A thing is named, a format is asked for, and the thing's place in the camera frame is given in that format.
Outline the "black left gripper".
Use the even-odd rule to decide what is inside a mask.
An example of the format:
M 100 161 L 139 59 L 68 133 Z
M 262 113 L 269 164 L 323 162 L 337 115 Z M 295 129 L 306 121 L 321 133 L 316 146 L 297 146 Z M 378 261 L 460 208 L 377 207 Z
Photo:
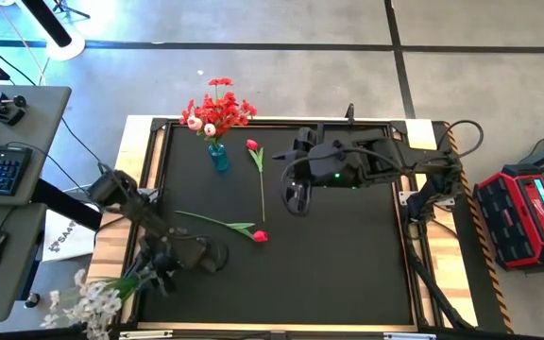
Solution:
M 161 293 L 173 293 L 173 280 L 167 272 L 201 268 L 215 273 L 228 263 L 229 247 L 215 237 L 207 235 L 151 235 L 153 258 L 145 262 L 142 275 L 158 278 Z

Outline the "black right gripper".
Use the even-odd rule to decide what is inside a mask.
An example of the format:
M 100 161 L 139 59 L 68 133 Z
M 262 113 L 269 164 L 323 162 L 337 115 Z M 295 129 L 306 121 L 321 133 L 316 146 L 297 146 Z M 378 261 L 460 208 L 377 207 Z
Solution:
M 276 153 L 274 160 L 295 164 L 295 181 L 310 186 L 361 188 L 395 180 L 395 157 L 387 138 L 323 142 L 309 127 L 297 132 L 295 150 Z

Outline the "red tulip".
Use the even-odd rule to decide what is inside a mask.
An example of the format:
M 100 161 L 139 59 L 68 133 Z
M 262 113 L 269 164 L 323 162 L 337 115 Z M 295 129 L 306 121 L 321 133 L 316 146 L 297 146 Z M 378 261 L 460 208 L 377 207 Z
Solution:
M 265 221 L 265 195 L 264 195 L 264 149 L 259 147 L 255 140 L 248 139 L 246 148 L 259 172 L 260 194 L 262 204 L 262 221 Z
M 224 226 L 230 230 L 234 230 L 245 235 L 245 237 L 249 238 L 251 241 L 255 243 L 264 243 L 268 241 L 268 233 L 266 231 L 263 231 L 260 229 L 257 229 L 255 231 L 250 230 L 251 228 L 255 226 L 254 223 L 250 223 L 250 222 L 226 223 L 226 222 L 222 222 L 222 221 L 219 221 L 204 215 L 196 214 L 193 212 L 176 211 L 176 213 L 186 215 L 186 216 L 191 216 L 200 220 L 205 220 L 205 221 L 214 223 L 216 225 Z

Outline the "red poppy flower bunch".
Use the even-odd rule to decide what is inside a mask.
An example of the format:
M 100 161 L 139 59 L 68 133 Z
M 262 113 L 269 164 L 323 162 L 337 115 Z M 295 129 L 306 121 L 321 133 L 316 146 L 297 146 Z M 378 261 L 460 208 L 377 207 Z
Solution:
M 220 144 L 221 138 L 233 127 L 247 126 L 249 120 L 255 117 L 258 109 L 246 99 L 239 101 L 230 86 L 233 81 L 227 77 L 213 78 L 208 83 L 213 89 L 213 94 L 205 93 L 202 103 L 197 105 L 194 99 L 188 102 L 187 108 L 181 112 L 178 122 L 187 126 L 189 117 L 194 116 L 206 124 L 214 124 L 216 135 L 207 137 L 201 129 L 195 131 L 197 136 L 202 136 L 206 142 Z

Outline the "teal textured glass vase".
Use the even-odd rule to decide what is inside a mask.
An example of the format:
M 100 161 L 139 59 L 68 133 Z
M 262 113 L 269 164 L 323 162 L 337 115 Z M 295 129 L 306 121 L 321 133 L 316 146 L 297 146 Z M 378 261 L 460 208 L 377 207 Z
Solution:
M 222 144 L 210 144 L 208 152 L 212 159 L 214 168 L 218 172 L 225 172 L 229 168 L 229 159 L 226 148 Z

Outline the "dark table mat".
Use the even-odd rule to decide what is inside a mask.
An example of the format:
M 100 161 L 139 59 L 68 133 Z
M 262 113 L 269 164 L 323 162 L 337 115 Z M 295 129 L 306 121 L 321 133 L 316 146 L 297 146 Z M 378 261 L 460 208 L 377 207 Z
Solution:
M 229 169 L 221 173 L 200 136 L 174 129 L 161 214 L 175 227 L 224 242 L 229 261 L 216 273 L 178 272 L 169 296 L 146 291 L 141 321 L 410 324 L 392 187 L 315 188 L 307 215 L 293 216 L 280 196 L 285 164 L 272 156 L 289 151 L 297 134 L 294 127 L 231 129 L 223 140 Z M 264 222 L 248 139 L 264 149 Z M 176 211 L 254 223 L 250 230 L 266 231 L 268 241 Z

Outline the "black support beam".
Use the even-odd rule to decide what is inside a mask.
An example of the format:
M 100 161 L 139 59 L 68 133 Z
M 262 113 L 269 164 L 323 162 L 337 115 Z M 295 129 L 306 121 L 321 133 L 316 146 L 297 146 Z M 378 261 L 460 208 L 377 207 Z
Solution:
M 43 179 L 37 181 L 31 201 L 33 203 L 45 204 L 55 213 L 59 213 L 90 230 L 96 231 L 100 227 L 102 220 L 101 212 L 65 194 Z

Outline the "grey desk top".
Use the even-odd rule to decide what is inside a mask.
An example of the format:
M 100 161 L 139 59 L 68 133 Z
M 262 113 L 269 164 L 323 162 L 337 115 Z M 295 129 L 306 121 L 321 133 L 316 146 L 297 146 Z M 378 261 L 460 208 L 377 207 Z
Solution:
M 63 86 L 0 85 L 0 91 L 9 96 L 21 95 L 27 102 L 25 116 L 15 126 L 0 122 L 1 146 L 28 146 L 32 150 L 15 195 L 0 195 L 0 205 L 19 206 L 28 203 L 33 195 L 72 90 Z
M 0 231 L 7 235 L 0 260 L 0 321 L 9 317 L 34 258 L 34 247 L 43 228 L 46 206 L 0 206 Z

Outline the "yellow black hazard strip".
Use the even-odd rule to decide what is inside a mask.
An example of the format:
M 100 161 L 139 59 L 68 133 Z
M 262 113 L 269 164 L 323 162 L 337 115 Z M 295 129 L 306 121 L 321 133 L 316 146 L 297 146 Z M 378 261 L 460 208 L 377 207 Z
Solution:
M 486 241 L 483 219 L 468 182 L 464 161 L 460 182 L 463 193 L 452 210 L 464 260 L 467 283 L 478 326 L 490 332 L 514 333 L 506 300 L 500 287 L 491 248 Z

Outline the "black joystick clamp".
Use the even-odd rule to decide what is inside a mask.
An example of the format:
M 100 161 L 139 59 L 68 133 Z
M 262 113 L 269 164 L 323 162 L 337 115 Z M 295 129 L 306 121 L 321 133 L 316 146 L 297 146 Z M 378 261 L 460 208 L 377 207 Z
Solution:
M 15 126 L 25 116 L 26 99 L 22 95 L 9 98 L 0 91 L 0 122 L 8 126 Z

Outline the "red black power station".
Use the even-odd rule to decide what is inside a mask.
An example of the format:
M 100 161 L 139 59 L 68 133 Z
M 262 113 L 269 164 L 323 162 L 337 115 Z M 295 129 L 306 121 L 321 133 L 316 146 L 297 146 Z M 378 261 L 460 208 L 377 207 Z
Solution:
M 544 269 L 544 177 L 531 164 L 509 164 L 476 184 L 495 262 L 505 270 Z

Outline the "black pole on white base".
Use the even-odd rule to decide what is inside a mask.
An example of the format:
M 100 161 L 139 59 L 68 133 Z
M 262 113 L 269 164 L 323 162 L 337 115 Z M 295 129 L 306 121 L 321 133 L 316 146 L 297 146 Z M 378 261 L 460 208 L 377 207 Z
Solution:
M 44 0 L 19 0 L 19 7 L 30 16 L 45 39 L 46 53 L 50 59 L 71 60 L 84 51 L 84 38 L 65 28 Z

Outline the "silver bracket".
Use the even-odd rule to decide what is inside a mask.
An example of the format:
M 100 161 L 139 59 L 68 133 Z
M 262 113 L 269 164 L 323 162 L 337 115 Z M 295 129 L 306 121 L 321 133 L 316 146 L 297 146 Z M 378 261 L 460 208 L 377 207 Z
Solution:
M 437 340 L 435 334 L 418 332 L 384 332 L 383 340 Z
M 119 340 L 158 340 L 172 338 L 173 331 L 168 330 L 138 330 L 138 331 L 121 331 Z

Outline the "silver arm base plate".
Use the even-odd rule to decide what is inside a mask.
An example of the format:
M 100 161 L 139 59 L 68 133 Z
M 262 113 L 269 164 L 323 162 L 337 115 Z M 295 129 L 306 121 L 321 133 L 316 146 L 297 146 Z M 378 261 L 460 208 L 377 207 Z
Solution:
M 416 194 L 415 191 L 399 191 L 399 204 L 401 206 L 406 206 L 407 199 L 410 196 L 415 194 Z M 455 205 L 455 199 L 453 197 L 449 197 L 442 200 L 436 200 L 434 205 L 444 207 L 444 208 L 453 207 Z

